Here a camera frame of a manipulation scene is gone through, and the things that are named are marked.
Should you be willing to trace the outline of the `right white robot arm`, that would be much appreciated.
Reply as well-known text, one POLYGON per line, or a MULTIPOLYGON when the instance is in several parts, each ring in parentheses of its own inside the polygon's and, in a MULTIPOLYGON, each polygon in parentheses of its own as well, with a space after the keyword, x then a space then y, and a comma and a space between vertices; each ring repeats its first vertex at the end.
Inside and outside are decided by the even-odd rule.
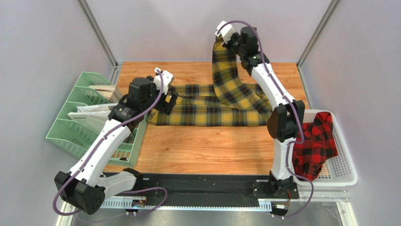
POLYGON ((223 39, 223 47, 240 57, 241 66, 258 83, 272 106, 267 129, 274 139, 274 160, 267 191, 272 197, 285 196, 295 184, 290 158, 301 133, 305 104, 295 100, 275 75, 254 27, 245 26, 237 32, 230 23, 222 22, 216 36, 223 39))

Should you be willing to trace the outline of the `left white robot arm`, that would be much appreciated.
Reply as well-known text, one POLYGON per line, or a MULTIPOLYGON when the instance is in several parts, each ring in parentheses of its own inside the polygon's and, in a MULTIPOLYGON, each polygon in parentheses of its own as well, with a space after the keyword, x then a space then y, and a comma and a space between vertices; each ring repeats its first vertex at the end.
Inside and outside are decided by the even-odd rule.
POLYGON ((102 203, 117 194, 137 188, 143 176, 132 168, 102 177, 102 170, 120 144, 133 132, 152 109, 167 115, 172 113, 177 93, 168 94, 173 75, 166 71, 155 77, 134 78, 118 104, 111 110, 99 136, 84 156, 67 172, 58 172, 55 184, 58 192, 53 200, 54 211, 61 215, 88 215, 99 210, 102 203))

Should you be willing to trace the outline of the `yellow plaid long sleeve shirt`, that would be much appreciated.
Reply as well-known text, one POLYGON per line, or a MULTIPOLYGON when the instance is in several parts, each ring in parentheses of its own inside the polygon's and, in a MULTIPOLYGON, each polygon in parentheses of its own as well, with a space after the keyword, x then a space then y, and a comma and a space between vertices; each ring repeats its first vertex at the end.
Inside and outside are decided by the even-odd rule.
POLYGON ((237 56, 216 38, 212 50, 212 83, 172 85, 178 94, 172 113, 152 110, 147 122, 156 126, 260 127, 273 109, 258 84, 242 82, 237 56))

